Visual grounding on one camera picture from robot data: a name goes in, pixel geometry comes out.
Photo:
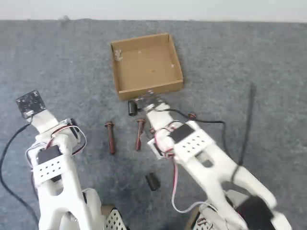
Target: bolt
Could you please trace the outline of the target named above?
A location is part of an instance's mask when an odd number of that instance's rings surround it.
[[[154,129],[154,128],[150,128],[150,129],[149,129],[149,132],[150,132],[151,134],[154,134],[154,133],[155,133],[155,129]]]
[[[189,113],[188,117],[189,117],[189,119],[194,120],[194,119],[196,119],[196,114],[195,113]]]
[[[139,119],[139,120],[137,120],[137,123],[139,123],[139,129],[138,129],[138,135],[136,137],[135,149],[137,151],[140,151],[141,150],[141,145],[142,145],[141,134],[142,134],[143,129],[144,129],[145,119]]]
[[[110,146],[110,153],[115,154],[115,142],[113,137],[113,123],[112,121],[107,121],[105,123],[105,127],[107,127],[107,132],[109,135],[109,146]]]

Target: cardboard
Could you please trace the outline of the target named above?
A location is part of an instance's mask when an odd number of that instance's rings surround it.
[[[177,91],[183,77],[172,36],[168,33],[111,43],[113,76],[122,100],[145,94]]]

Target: gray carpet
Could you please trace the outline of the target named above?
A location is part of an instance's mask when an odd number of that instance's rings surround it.
[[[171,162],[149,148],[134,150],[136,117],[118,99],[112,80],[113,40],[169,32],[174,36],[185,86],[164,98],[198,117],[223,119],[237,159],[243,140],[249,82],[257,102],[245,166],[276,196],[293,229],[306,229],[307,213],[307,25],[135,21],[0,22],[0,149],[26,122],[14,102],[38,89],[59,120],[74,117],[88,145],[74,158],[83,188],[114,203],[131,230],[183,229],[189,214],[170,202]],[[111,156],[104,123],[113,120],[117,153]],[[203,128],[221,145],[218,125]],[[37,131],[30,127],[12,144],[3,176],[39,213],[24,151]],[[151,192],[144,175],[156,172],[161,188]],[[176,203],[187,208],[206,196],[180,167]],[[33,229],[25,208],[0,189],[0,228]]]

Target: white wall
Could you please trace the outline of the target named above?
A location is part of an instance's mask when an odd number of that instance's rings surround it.
[[[307,0],[0,0],[0,19],[307,22]]]

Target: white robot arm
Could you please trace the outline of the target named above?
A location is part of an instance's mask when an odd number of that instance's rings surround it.
[[[23,117],[39,132],[36,142],[25,153],[37,189],[39,229],[126,230],[116,209],[109,217],[102,215],[97,192],[92,188],[81,189],[72,156],[85,147],[86,137],[74,119],[58,122],[46,110],[37,91],[16,101]],[[82,139],[83,144],[77,148]]]
[[[174,161],[182,165],[205,191],[208,201],[218,211],[220,217],[235,226],[235,229],[248,229],[246,220],[241,216],[242,213],[238,214],[228,203],[221,186],[222,182],[232,181],[237,164],[195,121],[189,120],[186,123],[175,121],[169,114],[170,106],[152,92],[138,99],[137,103],[141,105],[155,130],[155,136],[148,144],[157,157],[162,158],[172,152]],[[204,162],[209,162],[210,167],[206,167]],[[273,214],[270,219],[275,230],[291,229],[285,216],[273,210],[276,207],[274,195],[246,168],[238,169],[233,182],[264,201]]]

